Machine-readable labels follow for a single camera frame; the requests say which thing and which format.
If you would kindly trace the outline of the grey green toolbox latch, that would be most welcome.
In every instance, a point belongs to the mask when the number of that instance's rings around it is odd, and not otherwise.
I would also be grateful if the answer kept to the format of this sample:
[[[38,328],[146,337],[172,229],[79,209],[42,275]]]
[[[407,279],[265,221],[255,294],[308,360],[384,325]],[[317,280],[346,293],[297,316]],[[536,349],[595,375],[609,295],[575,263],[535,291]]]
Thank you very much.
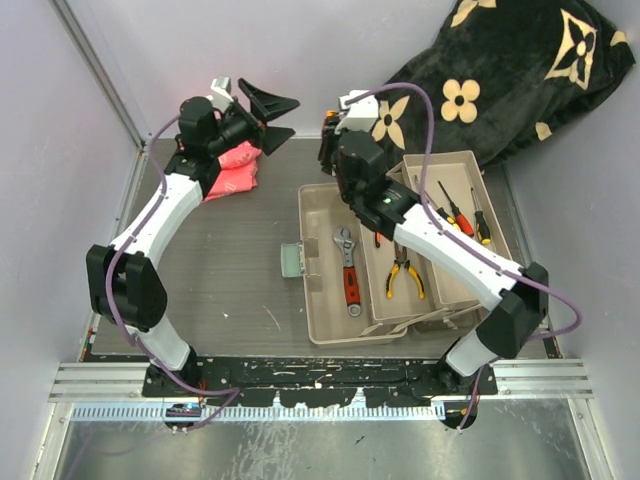
[[[305,274],[303,244],[282,244],[280,249],[281,275],[283,278],[299,278]]]

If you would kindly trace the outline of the orange handled adjustable wrench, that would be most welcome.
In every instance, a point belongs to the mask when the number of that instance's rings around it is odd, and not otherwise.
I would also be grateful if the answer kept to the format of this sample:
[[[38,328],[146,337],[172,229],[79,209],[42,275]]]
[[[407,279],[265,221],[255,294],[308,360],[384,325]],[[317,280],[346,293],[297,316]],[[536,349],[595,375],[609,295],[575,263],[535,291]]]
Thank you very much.
[[[361,298],[354,264],[354,250],[356,241],[351,238],[348,227],[338,227],[333,234],[333,240],[338,246],[343,261],[343,287],[348,314],[358,317],[361,314]]]

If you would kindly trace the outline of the translucent brown plastic toolbox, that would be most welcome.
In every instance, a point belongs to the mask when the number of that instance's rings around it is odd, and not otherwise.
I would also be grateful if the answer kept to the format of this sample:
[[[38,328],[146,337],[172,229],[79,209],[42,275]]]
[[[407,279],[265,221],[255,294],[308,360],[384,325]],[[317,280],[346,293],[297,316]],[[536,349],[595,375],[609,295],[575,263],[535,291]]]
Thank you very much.
[[[479,323],[475,294],[414,252],[397,262],[394,245],[362,226],[336,183],[298,192],[301,240],[281,249],[284,276],[304,283],[309,339],[319,347],[385,344],[415,328],[459,334]]]

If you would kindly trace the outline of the red black screwdriver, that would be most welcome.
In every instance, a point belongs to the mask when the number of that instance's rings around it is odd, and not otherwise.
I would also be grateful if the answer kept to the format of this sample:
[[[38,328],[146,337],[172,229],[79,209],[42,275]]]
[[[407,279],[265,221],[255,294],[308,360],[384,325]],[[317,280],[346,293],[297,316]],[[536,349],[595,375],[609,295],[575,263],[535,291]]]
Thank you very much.
[[[473,229],[471,223],[469,222],[469,220],[467,219],[467,217],[462,213],[460,208],[453,201],[453,199],[451,198],[451,196],[449,195],[449,193],[445,189],[444,185],[441,182],[438,182],[438,185],[440,186],[440,188],[443,191],[445,197],[447,198],[447,201],[449,202],[451,211],[452,211],[453,216],[454,216],[455,223],[459,227],[460,231],[462,233],[464,233],[468,237],[473,237],[474,236],[474,229]]]

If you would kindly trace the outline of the yellow black screwdriver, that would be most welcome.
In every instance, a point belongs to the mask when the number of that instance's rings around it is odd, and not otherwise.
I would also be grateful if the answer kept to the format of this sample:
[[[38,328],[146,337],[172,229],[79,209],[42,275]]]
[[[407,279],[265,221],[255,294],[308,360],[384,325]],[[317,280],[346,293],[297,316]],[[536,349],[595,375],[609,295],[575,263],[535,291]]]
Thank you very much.
[[[438,207],[436,209],[436,212],[438,213],[438,215],[443,218],[444,220],[446,220],[450,225],[452,225],[456,230],[460,231],[461,228],[460,226],[457,224],[456,220],[443,208],[443,207]]]
[[[479,199],[477,197],[475,189],[471,188],[470,191],[471,191],[472,201],[474,204],[474,218],[476,223],[477,240],[482,245],[489,245],[492,240],[489,225],[484,216],[484,212],[481,209]]]

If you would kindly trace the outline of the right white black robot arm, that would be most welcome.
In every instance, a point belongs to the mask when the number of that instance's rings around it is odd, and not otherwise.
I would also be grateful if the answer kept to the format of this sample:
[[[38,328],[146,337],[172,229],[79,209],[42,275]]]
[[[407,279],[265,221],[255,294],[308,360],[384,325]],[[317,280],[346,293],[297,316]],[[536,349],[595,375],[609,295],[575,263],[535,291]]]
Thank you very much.
[[[388,176],[384,153],[369,132],[341,126],[336,113],[324,119],[318,160],[364,227],[446,270],[487,309],[486,318],[439,359],[444,390],[462,393],[481,367],[518,355],[547,314],[544,267],[523,267],[457,231],[422,195]]]

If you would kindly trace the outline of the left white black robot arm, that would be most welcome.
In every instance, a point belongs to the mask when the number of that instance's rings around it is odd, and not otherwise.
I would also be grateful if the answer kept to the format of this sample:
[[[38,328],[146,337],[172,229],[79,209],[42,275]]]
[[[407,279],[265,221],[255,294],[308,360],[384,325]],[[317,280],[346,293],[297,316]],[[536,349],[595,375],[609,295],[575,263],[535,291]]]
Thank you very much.
[[[245,79],[238,87],[247,107],[232,95],[227,77],[215,79],[209,95],[182,102],[167,123],[178,128],[176,148],[168,164],[156,168],[160,183],[155,193],[121,234],[106,246],[92,246],[86,255],[92,310],[138,346],[178,396],[194,393],[201,373],[195,350],[168,317],[168,294],[157,271],[161,257],[214,186],[221,157],[243,143],[273,153],[294,134],[274,126],[274,120],[300,105]]]

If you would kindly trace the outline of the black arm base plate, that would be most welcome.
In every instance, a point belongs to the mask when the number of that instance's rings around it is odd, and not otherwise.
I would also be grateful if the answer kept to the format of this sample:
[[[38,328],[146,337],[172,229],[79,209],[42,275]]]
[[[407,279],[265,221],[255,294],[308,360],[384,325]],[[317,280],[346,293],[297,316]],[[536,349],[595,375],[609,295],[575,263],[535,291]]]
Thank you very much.
[[[474,379],[442,380],[440,366],[424,359],[200,357],[198,386],[237,388],[245,407],[347,406],[362,393],[372,407],[428,406],[436,396],[466,397]]]

